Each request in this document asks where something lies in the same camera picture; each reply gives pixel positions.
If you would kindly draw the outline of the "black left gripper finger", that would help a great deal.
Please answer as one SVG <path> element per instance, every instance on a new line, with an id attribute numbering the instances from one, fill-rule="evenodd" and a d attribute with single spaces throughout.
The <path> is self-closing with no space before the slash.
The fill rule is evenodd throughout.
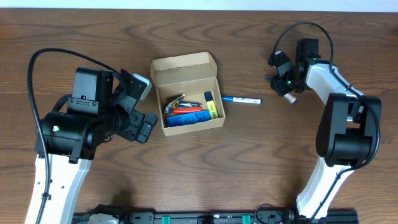
<path id="1" fill-rule="evenodd" d="M 152 125 L 149 123 L 144 123 L 141 130 L 136 134 L 136 141 L 145 144 L 152 132 Z"/>
<path id="2" fill-rule="evenodd" d="M 148 113 L 144 121 L 144 128 L 154 128 L 157 124 L 158 117 L 153 113 Z"/>

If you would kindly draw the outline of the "blue plastic holder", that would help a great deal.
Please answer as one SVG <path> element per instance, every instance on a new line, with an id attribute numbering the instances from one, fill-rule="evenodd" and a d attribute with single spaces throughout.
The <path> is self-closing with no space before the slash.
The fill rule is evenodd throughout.
<path id="1" fill-rule="evenodd" d="M 167 118 L 167 126 L 183 126 L 189 124 L 196 124 L 211 120 L 211 116 L 208 110 L 198 111 L 194 113 L 180 114 Z"/>

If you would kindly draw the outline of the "brown cardboard box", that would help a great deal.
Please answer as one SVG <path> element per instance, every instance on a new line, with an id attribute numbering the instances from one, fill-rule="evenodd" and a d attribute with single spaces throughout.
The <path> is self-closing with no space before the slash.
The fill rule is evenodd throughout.
<path id="1" fill-rule="evenodd" d="M 226 115 L 221 100 L 220 87 L 217 79 L 217 64 L 209 52 L 180 55 L 155 59 L 151 63 L 150 77 L 154 83 L 160 122 L 166 136 L 174 136 L 224 125 Z M 185 102 L 201 103 L 207 110 L 205 93 L 210 92 L 215 103 L 218 117 L 196 124 L 171 127 L 167 124 L 165 106 L 174 99 L 185 95 Z"/>

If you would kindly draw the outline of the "yellow highlighter with blue cap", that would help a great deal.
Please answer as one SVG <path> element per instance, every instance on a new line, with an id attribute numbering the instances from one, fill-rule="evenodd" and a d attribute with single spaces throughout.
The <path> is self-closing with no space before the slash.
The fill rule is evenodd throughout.
<path id="1" fill-rule="evenodd" d="M 206 104 L 207 104 L 211 119 L 219 118 L 218 111 L 216 109 L 216 105 L 213 100 L 213 96 L 212 96 L 211 92 L 210 91 L 204 92 L 204 96 L 205 96 Z"/>

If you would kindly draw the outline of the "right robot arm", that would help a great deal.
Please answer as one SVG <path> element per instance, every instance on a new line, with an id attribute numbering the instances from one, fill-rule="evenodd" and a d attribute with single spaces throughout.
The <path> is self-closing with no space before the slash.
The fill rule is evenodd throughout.
<path id="1" fill-rule="evenodd" d="M 284 223 L 326 223 L 343 182 L 374 159 L 381 138 L 381 100 L 353 88 L 318 50 L 317 39 L 301 39 L 295 61 L 278 50 L 268 60 L 277 74 L 267 81 L 279 96 L 295 103 L 293 91 L 313 90 L 325 105 L 315 141 L 317 164 Z"/>

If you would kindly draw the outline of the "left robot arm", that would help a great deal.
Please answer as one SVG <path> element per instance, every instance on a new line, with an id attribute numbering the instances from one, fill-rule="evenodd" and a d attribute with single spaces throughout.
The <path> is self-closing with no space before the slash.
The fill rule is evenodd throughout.
<path id="1" fill-rule="evenodd" d="M 125 70 L 77 68 L 73 93 L 40 120 L 26 223 L 71 223 L 96 148 L 114 135 L 147 142 L 157 117 L 134 107 L 151 87 L 148 79 Z"/>

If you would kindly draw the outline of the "blue whiteboard marker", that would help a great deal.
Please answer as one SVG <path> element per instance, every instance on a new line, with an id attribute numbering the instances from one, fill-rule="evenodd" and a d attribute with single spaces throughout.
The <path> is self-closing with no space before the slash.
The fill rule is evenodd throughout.
<path id="1" fill-rule="evenodd" d="M 223 101 L 230 101 L 235 103 L 249 103 L 249 104 L 257 104 L 260 105 L 263 103 L 263 100 L 260 98 L 243 98 L 236 96 L 222 96 L 221 99 Z"/>

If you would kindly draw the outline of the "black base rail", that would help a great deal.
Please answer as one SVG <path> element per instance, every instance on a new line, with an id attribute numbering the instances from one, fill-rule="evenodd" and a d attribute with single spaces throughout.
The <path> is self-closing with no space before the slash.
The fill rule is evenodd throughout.
<path id="1" fill-rule="evenodd" d="M 300 216 L 293 209 L 283 210 L 268 203 L 258 206 L 253 212 L 205 212 L 205 213 L 154 213 L 133 212 L 113 207 L 98 205 L 89 213 L 76 213 L 72 223 L 124 223 L 124 224 L 358 224 L 358 213 L 355 210 L 329 210 L 327 216 L 310 220 Z"/>

